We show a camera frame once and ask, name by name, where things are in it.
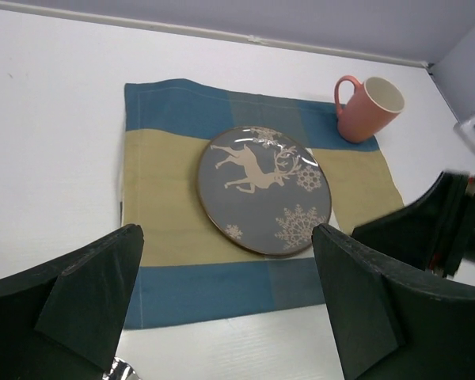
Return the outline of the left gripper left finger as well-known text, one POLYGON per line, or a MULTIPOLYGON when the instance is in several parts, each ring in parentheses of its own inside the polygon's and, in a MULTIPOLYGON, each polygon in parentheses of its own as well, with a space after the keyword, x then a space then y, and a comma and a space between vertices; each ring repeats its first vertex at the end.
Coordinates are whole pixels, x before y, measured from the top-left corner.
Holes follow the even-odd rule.
POLYGON ((129 224, 0 279, 0 379, 102 379, 112 369, 139 272, 129 224))

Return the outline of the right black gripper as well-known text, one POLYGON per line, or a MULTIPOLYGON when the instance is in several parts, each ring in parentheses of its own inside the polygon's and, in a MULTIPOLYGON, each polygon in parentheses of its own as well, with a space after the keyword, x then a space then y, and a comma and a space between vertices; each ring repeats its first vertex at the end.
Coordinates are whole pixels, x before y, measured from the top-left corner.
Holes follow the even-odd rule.
POLYGON ((475 264, 475 174, 459 207, 459 175, 440 173, 415 202, 351 233, 356 241, 420 270, 453 277, 464 259, 475 264))

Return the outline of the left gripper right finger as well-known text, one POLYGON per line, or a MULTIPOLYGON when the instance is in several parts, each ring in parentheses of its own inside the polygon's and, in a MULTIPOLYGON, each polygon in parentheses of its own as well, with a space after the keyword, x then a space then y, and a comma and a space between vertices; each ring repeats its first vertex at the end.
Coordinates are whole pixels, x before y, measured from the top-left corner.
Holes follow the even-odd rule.
POLYGON ((475 379, 475 287, 423 272, 328 224, 318 275, 346 379, 475 379))

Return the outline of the pink cup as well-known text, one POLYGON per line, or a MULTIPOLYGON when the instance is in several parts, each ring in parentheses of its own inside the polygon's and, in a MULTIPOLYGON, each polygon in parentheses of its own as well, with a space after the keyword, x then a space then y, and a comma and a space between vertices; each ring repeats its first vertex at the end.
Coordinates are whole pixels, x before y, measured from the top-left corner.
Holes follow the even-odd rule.
POLYGON ((390 81, 370 77, 363 82, 351 75, 340 78, 334 87, 337 130, 350 143, 362 143, 386 127, 405 109, 402 92, 390 81), (353 85, 349 101, 340 102, 340 86, 353 85))

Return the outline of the dark patterned plate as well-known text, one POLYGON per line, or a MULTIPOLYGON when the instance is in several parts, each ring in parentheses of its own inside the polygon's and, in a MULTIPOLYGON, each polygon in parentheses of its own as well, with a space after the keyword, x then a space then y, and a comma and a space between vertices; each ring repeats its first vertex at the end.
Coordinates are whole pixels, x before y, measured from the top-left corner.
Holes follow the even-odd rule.
POLYGON ((268 256, 308 249, 313 228, 332 214, 329 183, 314 156, 268 127, 236 127, 213 138, 199 160, 196 190, 219 231, 268 256))

